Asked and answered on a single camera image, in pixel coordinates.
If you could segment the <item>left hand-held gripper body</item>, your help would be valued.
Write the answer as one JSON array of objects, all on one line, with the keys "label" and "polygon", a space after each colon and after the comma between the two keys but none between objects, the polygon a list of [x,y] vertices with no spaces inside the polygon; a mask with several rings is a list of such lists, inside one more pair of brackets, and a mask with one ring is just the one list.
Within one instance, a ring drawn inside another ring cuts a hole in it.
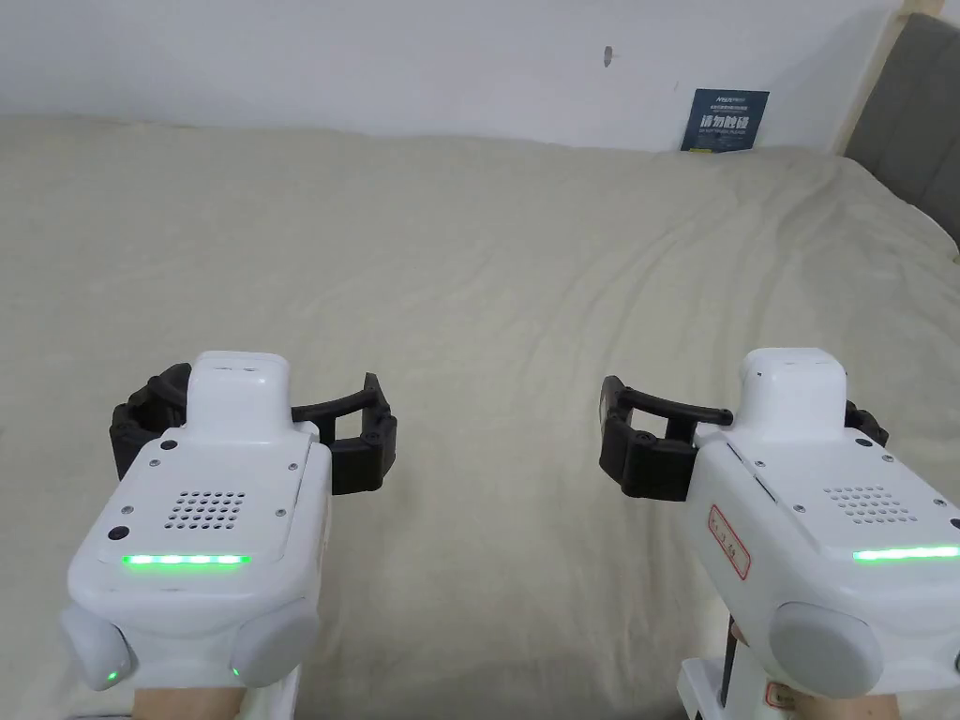
[{"label": "left hand-held gripper body", "polygon": [[319,632],[331,453],[294,423],[283,357],[190,365],[186,423],[119,480],[59,624],[93,691],[243,686],[243,718],[290,719]]}]

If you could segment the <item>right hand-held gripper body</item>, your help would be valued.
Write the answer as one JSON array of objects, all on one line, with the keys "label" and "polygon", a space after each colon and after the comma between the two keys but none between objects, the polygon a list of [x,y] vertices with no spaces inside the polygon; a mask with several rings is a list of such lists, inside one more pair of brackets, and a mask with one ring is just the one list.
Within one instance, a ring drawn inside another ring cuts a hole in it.
[{"label": "right hand-held gripper body", "polygon": [[689,718],[957,686],[958,508],[846,409],[830,354],[759,349],[733,423],[697,431],[683,526],[745,644],[683,662]]}]

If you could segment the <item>person's left hand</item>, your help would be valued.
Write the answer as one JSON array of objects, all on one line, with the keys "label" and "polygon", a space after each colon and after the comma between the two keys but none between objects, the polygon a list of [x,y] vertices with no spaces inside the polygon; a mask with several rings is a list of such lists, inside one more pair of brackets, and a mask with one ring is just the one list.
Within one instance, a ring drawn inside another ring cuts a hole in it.
[{"label": "person's left hand", "polygon": [[132,719],[236,719],[246,687],[137,688]]}]

